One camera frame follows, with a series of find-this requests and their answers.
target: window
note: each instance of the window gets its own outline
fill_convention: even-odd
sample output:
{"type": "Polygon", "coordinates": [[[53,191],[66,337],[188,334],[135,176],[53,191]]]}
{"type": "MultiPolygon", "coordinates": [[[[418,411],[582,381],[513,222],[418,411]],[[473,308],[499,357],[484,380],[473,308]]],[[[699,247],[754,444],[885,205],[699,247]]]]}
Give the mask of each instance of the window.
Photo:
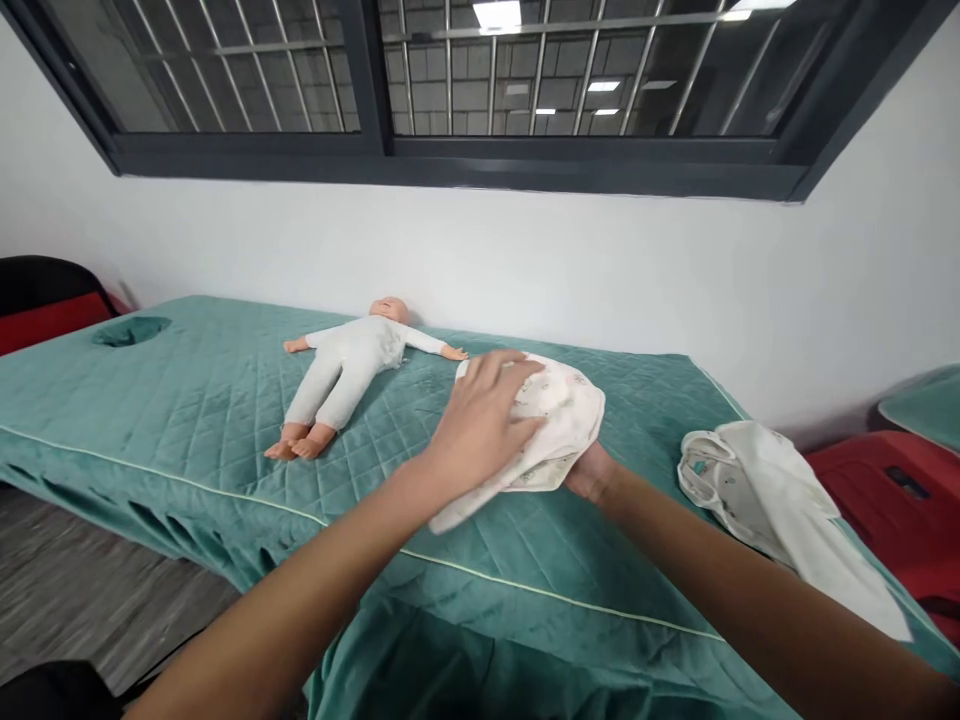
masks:
{"type": "Polygon", "coordinates": [[[118,174],[803,200],[957,0],[0,0],[118,174]]]}

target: doll head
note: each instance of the doll head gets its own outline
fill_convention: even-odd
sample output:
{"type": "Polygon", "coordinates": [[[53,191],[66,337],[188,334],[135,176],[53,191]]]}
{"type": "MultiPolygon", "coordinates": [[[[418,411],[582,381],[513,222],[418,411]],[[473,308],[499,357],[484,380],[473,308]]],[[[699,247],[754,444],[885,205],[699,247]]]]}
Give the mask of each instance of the doll head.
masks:
{"type": "Polygon", "coordinates": [[[382,315],[401,325],[410,324],[410,311],[407,309],[407,304],[400,298],[385,297],[374,300],[373,305],[370,306],[370,314],[382,315]]]}

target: baby doll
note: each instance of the baby doll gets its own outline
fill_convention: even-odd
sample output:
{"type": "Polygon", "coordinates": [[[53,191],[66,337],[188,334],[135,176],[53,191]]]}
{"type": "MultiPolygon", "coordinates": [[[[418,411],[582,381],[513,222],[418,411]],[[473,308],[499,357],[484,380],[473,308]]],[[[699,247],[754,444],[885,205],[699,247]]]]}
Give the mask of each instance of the baby doll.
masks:
{"type": "Polygon", "coordinates": [[[374,376],[400,367],[406,345],[447,360],[466,360],[462,348],[407,327],[409,322],[403,300],[386,297],[376,300],[365,318],[287,340],[283,349],[288,353],[312,348],[317,356],[287,410],[280,441],[264,455],[274,460],[316,458],[347,424],[374,376]]]}

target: massage table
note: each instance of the massage table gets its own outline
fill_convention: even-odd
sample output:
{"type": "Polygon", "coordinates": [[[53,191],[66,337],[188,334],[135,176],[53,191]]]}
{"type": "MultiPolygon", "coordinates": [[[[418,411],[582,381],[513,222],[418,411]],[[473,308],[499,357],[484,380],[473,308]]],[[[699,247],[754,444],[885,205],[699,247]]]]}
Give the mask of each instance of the massage table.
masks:
{"type": "MultiPolygon", "coordinates": [[[[449,397],[456,364],[408,349],[318,461],[263,457],[311,360],[282,341],[347,319],[194,296],[2,357],[0,478],[249,590],[423,450],[449,397]]],[[[745,413],[688,357],[427,331],[471,355],[516,347],[579,368],[606,393],[610,454],[706,517],[677,487],[680,441],[745,413]]],[[[909,647],[960,677],[957,651],[864,553],[904,610],[909,647]]],[[[481,692],[491,716],[795,717],[563,488],[501,494],[447,534],[421,530],[305,690],[312,717],[406,717],[422,707],[413,688],[438,702],[481,692]]]]}

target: doll foot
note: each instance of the doll foot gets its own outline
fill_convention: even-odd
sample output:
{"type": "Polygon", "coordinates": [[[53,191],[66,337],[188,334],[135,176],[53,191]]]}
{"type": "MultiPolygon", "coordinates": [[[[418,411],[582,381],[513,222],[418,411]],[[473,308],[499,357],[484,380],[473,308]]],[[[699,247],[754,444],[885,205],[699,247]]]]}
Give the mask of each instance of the doll foot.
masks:
{"type": "Polygon", "coordinates": [[[315,460],[336,434],[337,431],[329,425],[317,423],[310,429],[309,435],[302,440],[294,441],[292,445],[293,453],[304,460],[315,460]]]}
{"type": "Polygon", "coordinates": [[[264,457],[271,460],[293,460],[296,457],[293,444],[293,440],[279,440],[267,448],[264,457]]]}
{"type": "Polygon", "coordinates": [[[321,445],[318,442],[314,442],[310,438],[303,438],[302,440],[297,440],[290,447],[290,451],[294,455],[302,457],[304,460],[316,460],[320,453],[323,451],[324,445],[321,445]]]}

